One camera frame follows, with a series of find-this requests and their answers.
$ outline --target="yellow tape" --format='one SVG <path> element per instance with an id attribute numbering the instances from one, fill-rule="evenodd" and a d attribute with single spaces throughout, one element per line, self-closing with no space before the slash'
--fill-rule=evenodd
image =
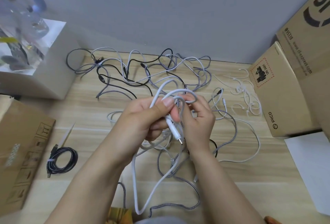
<path id="1" fill-rule="evenodd" d="M 0 43 L 17 43 L 17 39 L 14 37 L 0 37 Z"/>

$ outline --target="wooden desk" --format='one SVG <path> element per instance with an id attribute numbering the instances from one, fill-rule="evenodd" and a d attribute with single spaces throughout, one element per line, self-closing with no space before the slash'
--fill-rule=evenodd
<path id="1" fill-rule="evenodd" d="M 128 54 L 122 53 L 121 55 L 126 62 Z M 96 56 L 117 57 L 113 52 L 107 51 L 98 52 Z M 153 60 L 155 57 L 156 56 L 146 55 L 148 60 Z M 142 60 L 139 55 L 134 55 L 134 58 Z M 90 63 L 90 58 L 87 57 L 85 62 Z M 117 61 L 112 60 L 110 63 L 119 67 Z M 227 82 L 228 79 L 222 75 L 230 74 L 236 77 L 245 76 L 245 72 L 238 71 L 238 69 L 247 67 L 249 67 L 249 64 L 212 61 L 209 71 Z M 155 66 L 151 68 L 151 73 L 162 70 L 160 66 Z M 109 71 L 111 76 L 120 78 L 114 68 L 109 68 Z M 197 82 L 196 76 L 192 75 L 191 71 L 183 65 L 181 65 L 175 73 L 186 83 Z M 135 80 L 145 76 L 143 68 L 136 62 L 133 62 L 130 68 L 130 77 L 132 78 L 134 76 Z M 166 75 L 162 74 L 154 77 L 153 80 L 156 81 L 160 77 L 165 76 Z M 113 84 L 124 85 L 118 81 L 113 81 Z M 231 81 L 230 84 L 235 87 L 237 86 L 234 81 Z M 50 116 L 54 117 L 57 122 L 23 210 L 0 218 L 0 223 L 38 224 L 43 223 L 47 219 L 73 176 L 110 131 L 111 124 L 106 119 L 107 114 L 114 110 L 123 109 L 130 101 L 126 96 L 119 93 L 108 93 L 102 95 L 100 99 L 97 100 L 95 96 L 103 87 L 104 85 L 99 81 L 96 71 L 93 70 L 82 79 L 80 79 L 80 77 L 76 78 L 66 99 L 63 101 L 33 98 L 22 99 L 22 101 L 27 104 L 36 105 L 43 109 Z M 282 139 L 272 138 L 263 115 L 253 116 L 251 114 L 247 117 L 245 110 L 240 109 L 238 105 L 234 106 L 235 112 L 237 113 L 237 115 L 235 115 L 230 108 L 236 103 L 244 104 L 243 98 L 231 94 L 229 88 L 221 84 L 214 77 L 208 86 L 197 90 L 197 94 L 203 95 L 209 99 L 211 98 L 213 89 L 216 87 L 224 88 L 224 97 L 229 113 L 232 113 L 237 118 L 249 121 L 261 140 L 261 150 L 253 160 L 240 164 L 222 163 L 222 166 L 225 167 L 226 171 L 255 208 L 262 216 L 270 215 L 283 222 L 283 224 L 328 223 L 330 218 L 316 212 L 286 144 Z M 145 87 L 129 87 L 129 89 L 133 91 L 138 98 L 150 95 Z M 169 85 L 166 89 L 170 90 L 174 89 L 174 87 Z M 76 125 L 66 142 L 66 146 L 72 147 L 78 151 L 78 163 L 76 167 L 68 173 L 53 175 L 51 178 L 47 178 L 45 167 L 49 152 L 74 122 L 76 122 Z M 245 159 L 256 151 L 257 141 L 249 127 L 242 122 L 237 122 L 237 124 L 237 138 L 233 143 L 220 149 L 218 159 Z M 211 138 L 217 144 L 221 144 L 230 140 L 233 134 L 234 127 L 232 122 L 223 119 L 216 121 Z M 174 144 L 171 146 L 170 150 L 177 153 L 178 148 L 179 146 Z M 158 151 L 151 150 L 139 156 L 136 161 L 140 207 L 146 202 L 151 189 L 160 179 L 156 169 L 157 155 Z M 60 162 L 64 163 L 65 157 L 61 157 Z M 161 157 L 160 165 L 163 171 L 166 171 L 170 166 L 169 159 L 165 154 Z M 195 176 L 193 164 L 191 162 L 184 164 L 178 172 L 178 175 L 192 181 Z M 134 208 L 131 166 L 126 167 L 121 180 L 127 188 L 126 206 Z M 119 186 L 113 201 L 113 206 L 122 206 L 122 195 L 122 189 Z M 150 206 L 165 202 L 193 206 L 197 202 L 197 196 L 193 189 L 186 183 L 167 179 L 162 182 L 156 190 Z M 209 223 L 207 218 L 205 218 L 204 212 L 202 206 L 191 211 L 181 208 L 165 207 L 154 210 L 153 217 L 172 215 L 184 219 L 187 223 Z M 149 209 L 143 213 L 143 217 L 147 217 L 148 214 Z"/>

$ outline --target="coiled black cable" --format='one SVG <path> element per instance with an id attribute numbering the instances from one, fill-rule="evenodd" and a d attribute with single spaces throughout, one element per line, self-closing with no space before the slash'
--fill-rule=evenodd
<path id="1" fill-rule="evenodd" d="M 58 157 L 63 154 L 64 152 L 70 152 L 71 157 L 68 161 L 67 165 L 65 165 L 63 168 L 59 168 L 56 165 L 56 161 Z M 78 153 L 73 148 L 70 147 L 60 147 L 58 148 L 58 145 L 56 144 L 52 151 L 51 155 L 49 156 L 49 159 L 47 161 L 46 169 L 47 169 L 47 178 L 49 178 L 51 175 L 55 175 L 57 173 L 66 173 L 69 172 L 71 169 L 74 168 L 74 166 L 77 164 L 78 161 Z"/>

